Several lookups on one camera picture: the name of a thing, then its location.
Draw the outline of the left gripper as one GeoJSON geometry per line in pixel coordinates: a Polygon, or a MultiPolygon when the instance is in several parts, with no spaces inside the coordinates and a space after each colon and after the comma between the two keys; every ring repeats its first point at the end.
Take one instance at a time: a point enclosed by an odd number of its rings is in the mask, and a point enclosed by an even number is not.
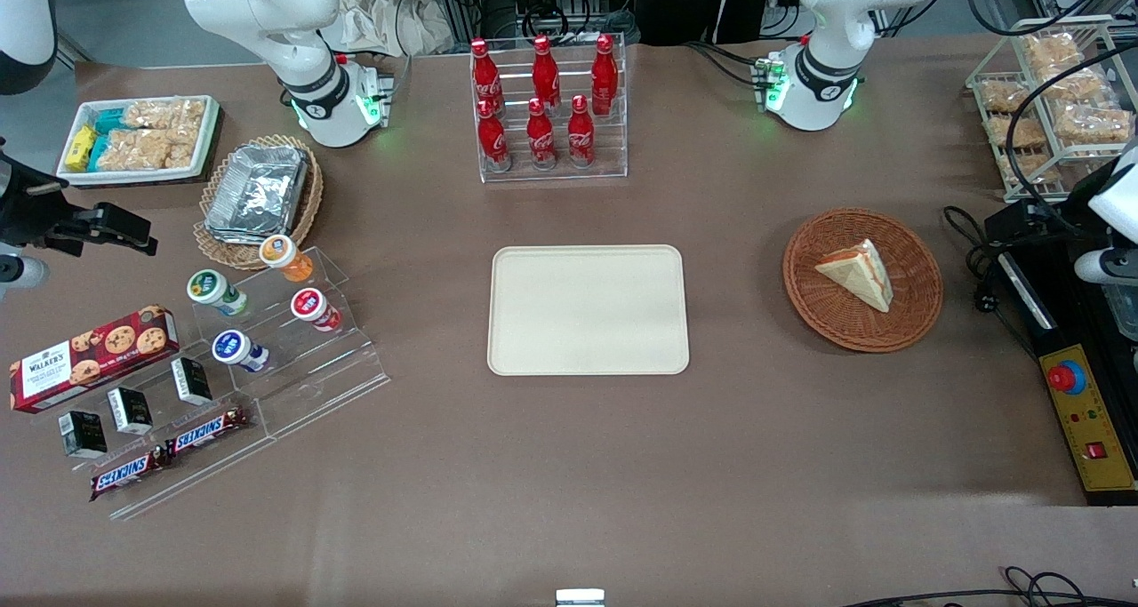
{"type": "Polygon", "coordinates": [[[1115,164],[1105,164],[1086,175],[1063,202],[1063,222],[1049,203],[1017,200],[984,221],[989,245],[1045,245],[1056,259],[1081,259],[1090,251],[1090,237],[1107,237],[1112,227],[1090,207],[1090,200],[1112,180],[1115,164]]]}

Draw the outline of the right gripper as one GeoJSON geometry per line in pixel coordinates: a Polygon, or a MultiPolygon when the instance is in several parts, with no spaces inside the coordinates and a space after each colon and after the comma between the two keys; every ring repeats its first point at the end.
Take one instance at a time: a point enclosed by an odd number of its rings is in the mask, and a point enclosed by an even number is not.
{"type": "MultiPolygon", "coordinates": [[[[61,194],[68,182],[20,164],[7,154],[1,154],[1,239],[5,245],[33,246],[81,259],[84,241],[56,231],[57,225],[71,222],[79,211],[61,194]]],[[[157,254],[158,240],[151,235],[151,221],[129,210],[100,202],[84,211],[84,222],[89,243],[116,245],[146,256],[157,254]]]]}

